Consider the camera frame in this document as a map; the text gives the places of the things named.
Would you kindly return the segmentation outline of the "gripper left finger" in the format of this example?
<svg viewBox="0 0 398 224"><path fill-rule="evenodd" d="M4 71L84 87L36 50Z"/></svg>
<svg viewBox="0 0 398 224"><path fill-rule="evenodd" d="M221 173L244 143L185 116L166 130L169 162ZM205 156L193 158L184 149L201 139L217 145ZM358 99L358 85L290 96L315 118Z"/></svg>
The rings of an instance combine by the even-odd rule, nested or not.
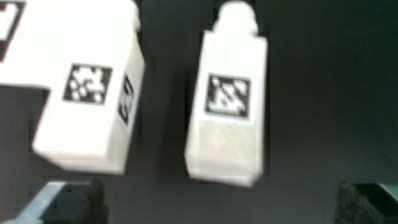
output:
<svg viewBox="0 0 398 224"><path fill-rule="evenodd" d="M49 182L11 224L109 224L102 181Z"/></svg>

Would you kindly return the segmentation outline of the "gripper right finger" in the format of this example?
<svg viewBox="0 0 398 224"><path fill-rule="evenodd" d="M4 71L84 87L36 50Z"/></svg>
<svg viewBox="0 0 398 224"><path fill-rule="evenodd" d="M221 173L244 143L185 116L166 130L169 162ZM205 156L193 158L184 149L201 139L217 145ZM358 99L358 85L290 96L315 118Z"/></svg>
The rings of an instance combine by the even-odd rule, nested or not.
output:
<svg viewBox="0 0 398 224"><path fill-rule="evenodd" d="M340 183L335 224L398 224L398 184Z"/></svg>

